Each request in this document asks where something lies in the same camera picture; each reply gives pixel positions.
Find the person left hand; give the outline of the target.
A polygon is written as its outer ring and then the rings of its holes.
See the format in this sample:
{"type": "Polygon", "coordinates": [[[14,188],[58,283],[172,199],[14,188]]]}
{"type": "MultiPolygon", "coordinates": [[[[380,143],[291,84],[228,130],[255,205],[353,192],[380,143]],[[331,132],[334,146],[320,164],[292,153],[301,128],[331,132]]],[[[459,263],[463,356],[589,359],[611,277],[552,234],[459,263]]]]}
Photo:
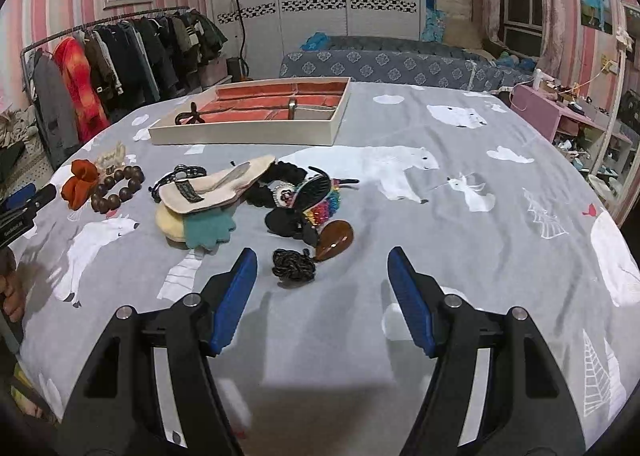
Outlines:
{"type": "Polygon", "coordinates": [[[17,274],[14,253],[10,248],[1,250],[0,291],[3,298],[2,311],[13,324],[18,323],[25,312],[25,294],[17,274]]]}

